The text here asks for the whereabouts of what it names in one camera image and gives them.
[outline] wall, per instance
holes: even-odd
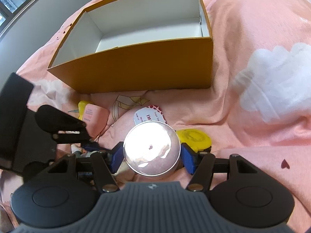
[[[20,66],[59,30],[64,21],[91,0],[35,0],[0,37],[0,88]]]

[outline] yellow cap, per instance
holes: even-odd
[[[79,117],[78,117],[78,119],[79,119],[79,120],[82,120],[85,107],[86,107],[89,103],[90,103],[90,104],[93,104],[93,103],[90,102],[90,101],[85,101],[85,100],[79,101],[79,103],[78,103],[78,109],[79,109]]]
[[[203,151],[212,145],[212,140],[203,131],[184,129],[176,131],[181,143],[187,143],[194,152]]]

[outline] orange box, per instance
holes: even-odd
[[[83,94],[202,89],[212,59],[202,0],[103,0],[80,13],[48,71]]]

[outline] label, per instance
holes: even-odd
[[[90,122],[93,116],[93,110],[92,109],[87,109],[85,113],[83,114],[83,121],[88,121]]]
[[[134,114],[135,125],[151,120],[160,121],[162,123],[167,124],[161,108],[156,105],[150,105],[142,109],[139,109]]]

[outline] silver jar lid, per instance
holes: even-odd
[[[124,140],[123,152],[127,164],[135,172],[161,179],[177,167],[180,142],[167,124],[147,121],[130,130]]]

